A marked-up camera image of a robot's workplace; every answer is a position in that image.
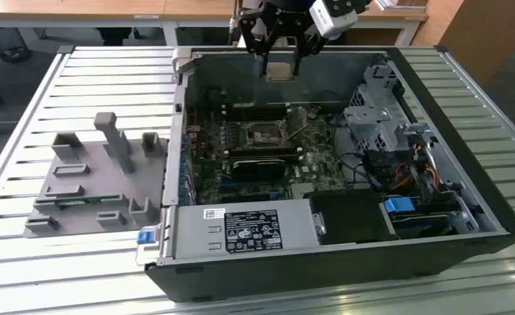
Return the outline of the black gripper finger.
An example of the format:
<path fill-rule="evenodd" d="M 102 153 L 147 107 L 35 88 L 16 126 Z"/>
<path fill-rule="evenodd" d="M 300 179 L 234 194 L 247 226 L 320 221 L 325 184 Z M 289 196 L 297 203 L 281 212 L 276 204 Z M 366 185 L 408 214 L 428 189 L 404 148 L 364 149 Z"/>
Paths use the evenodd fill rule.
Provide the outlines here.
<path fill-rule="evenodd" d="M 296 40 L 293 75 L 300 76 L 304 58 L 321 52 L 328 39 L 321 35 L 309 14 L 286 14 L 280 18 L 280 29 L 281 37 L 293 37 Z"/>
<path fill-rule="evenodd" d="M 247 51 L 262 58 L 259 76 L 267 74 L 270 51 L 277 41 L 277 18 L 273 11 L 242 11 L 239 28 Z"/>

